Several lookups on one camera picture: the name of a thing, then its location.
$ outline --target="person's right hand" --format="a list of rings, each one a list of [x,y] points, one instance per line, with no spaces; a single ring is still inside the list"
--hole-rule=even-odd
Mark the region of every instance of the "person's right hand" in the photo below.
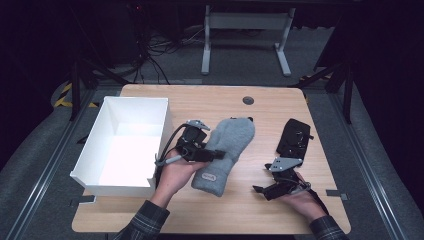
[[[297,176],[303,180],[303,177],[300,175],[300,173],[297,173]],[[295,194],[285,194],[276,198],[276,200],[291,206],[294,210],[306,217],[309,223],[315,219],[327,215],[321,206],[315,201],[312,195],[307,191],[302,191]]]

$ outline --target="plaid sleeve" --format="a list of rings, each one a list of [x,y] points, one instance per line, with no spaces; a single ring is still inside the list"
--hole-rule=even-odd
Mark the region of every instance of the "plaid sleeve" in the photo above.
[[[345,240],[349,239],[340,229],[332,216],[315,219],[309,225],[317,240]]]
[[[114,239],[156,239],[168,216],[168,210],[158,207],[150,201],[146,201],[131,219],[131,222]]]

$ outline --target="cardboard box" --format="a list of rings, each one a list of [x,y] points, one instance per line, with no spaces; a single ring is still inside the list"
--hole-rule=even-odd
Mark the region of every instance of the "cardboard box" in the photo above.
[[[167,98],[107,96],[70,176],[96,196],[150,197],[172,132]]]

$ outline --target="table surface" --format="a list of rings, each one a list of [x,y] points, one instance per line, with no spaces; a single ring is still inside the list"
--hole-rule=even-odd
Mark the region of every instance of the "table surface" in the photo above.
[[[193,189],[190,181],[169,204],[171,214],[162,233],[310,233],[302,216],[281,202],[267,201],[252,188],[252,185],[266,187],[274,183],[264,164],[272,163],[278,156],[275,150],[290,118],[310,125],[311,135],[315,137],[309,142],[303,166],[295,170],[312,184],[312,189],[318,193],[343,231],[350,232],[342,200],[326,196],[326,189],[334,190],[337,187],[301,90],[246,86],[126,85],[121,96],[169,98],[174,129],[189,119],[200,119],[211,129],[225,118],[254,119],[255,137],[234,165],[224,195],[216,197]],[[254,99],[252,105],[243,103],[242,99],[246,96]],[[95,203],[79,205],[72,228],[76,232],[118,232],[128,224],[144,200],[97,197]]]

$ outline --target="metal stand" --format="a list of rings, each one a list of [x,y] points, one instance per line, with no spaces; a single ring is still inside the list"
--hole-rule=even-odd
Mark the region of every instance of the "metal stand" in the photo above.
[[[268,29],[282,30],[282,38],[275,43],[275,51],[280,61],[284,76],[290,76],[290,68],[284,55],[284,46],[293,21],[295,8],[288,13],[261,14],[261,13],[222,13],[210,12],[210,6],[206,6],[205,12],[205,47],[203,50],[202,70],[203,75],[209,74],[211,57],[210,30],[215,29]]]

